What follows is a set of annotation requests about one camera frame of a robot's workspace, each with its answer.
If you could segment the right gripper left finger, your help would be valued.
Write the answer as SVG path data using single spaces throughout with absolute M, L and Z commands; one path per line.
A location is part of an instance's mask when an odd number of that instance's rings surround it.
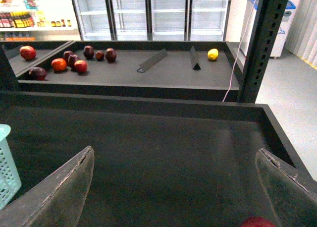
M 95 154 L 91 146 L 7 205 L 2 227 L 75 227 L 92 182 Z

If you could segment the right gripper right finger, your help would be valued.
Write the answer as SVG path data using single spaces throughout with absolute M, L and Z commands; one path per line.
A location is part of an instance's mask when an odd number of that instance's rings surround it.
M 317 182 L 266 149 L 255 166 L 278 227 L 317 225 Z

